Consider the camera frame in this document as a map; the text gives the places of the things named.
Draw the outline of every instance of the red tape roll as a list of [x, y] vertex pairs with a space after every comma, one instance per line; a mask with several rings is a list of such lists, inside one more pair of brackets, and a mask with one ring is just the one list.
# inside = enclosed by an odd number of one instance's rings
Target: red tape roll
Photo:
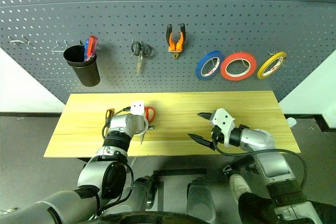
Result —
[[[227, 66], [236, 60], [247, 61], [248, 68], [242, 73], [238, 73], [238, 74], [229, 73], [227, 71]], [[224, 59], [224, 61], [222, 62], [220, 66], [220, 73], [227, 80], [241, 81], [251, 76], [256, 70], [256, 68], [257, 68], [257, 61], [252, 54], [249, 54], [248, 52], [236, 52], [234, 54], [229, 55], [228, 57]]]

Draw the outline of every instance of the person's foot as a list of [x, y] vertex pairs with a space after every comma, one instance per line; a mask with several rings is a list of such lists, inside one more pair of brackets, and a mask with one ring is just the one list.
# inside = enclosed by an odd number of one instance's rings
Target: person's foot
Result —
[[252, 193], [247, 182], [239, 174], [232, 174], [229, 180], [229, 184], [233, 198], [237, 203], [243, 193]]

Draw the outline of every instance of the black cup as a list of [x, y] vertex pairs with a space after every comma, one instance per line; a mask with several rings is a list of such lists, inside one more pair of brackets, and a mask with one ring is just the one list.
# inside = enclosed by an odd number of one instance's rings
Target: black cup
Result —
[[96, 62], [97, 55], [95, 54], [90, 60], [84, 61], [84, 51], [84, 46], [73, 46], [65, 50], [63, 56], [75, 71], [80, 82], [86, 87], [93, 87], [100, 82]]

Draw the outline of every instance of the wooden tabletop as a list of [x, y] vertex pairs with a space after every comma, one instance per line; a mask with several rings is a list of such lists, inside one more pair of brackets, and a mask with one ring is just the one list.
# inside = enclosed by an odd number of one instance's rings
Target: wooden tabletop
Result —
[[[212, 126], [197, 113], [218, 108], [227, 110], [236, 119], [236, 126], [244, 124], [270, 132], [277, 148], [300, 152], [272, 91], [238, 91], [72, 94], [44, 156], [91, 157], [103, 144], [101, 129], [106, 110], [119, 111], [141, 100], [156, 109], [151, 123], [155, 129], [146, 133], [142, 145], [139, 136], [133, 137], [129, 156], [218, 154], [187, 135], [194, 133], [211, 140]], [[237, 147], [219, 147], [230, 153], [243, 152]]]

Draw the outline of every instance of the pliers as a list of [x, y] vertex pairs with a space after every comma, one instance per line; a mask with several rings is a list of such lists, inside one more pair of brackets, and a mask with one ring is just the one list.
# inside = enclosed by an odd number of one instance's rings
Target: pliers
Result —
[[175, 43], [173, 42], [173, 27], [172, 24], [167, 25], [167, 32], [166, 32], [166, 40], [167, 43], [169, 45], [169, 52], [172, 52], [173, 58], [176, 60], [178, 58], [178, 56], [180, 55], [180, 52], [182, 52], [183, 50], [183, 44], [185, 42], [185, 25], [184, 23], [180, 24], [180, 39], [178, 40], [178, 42]]

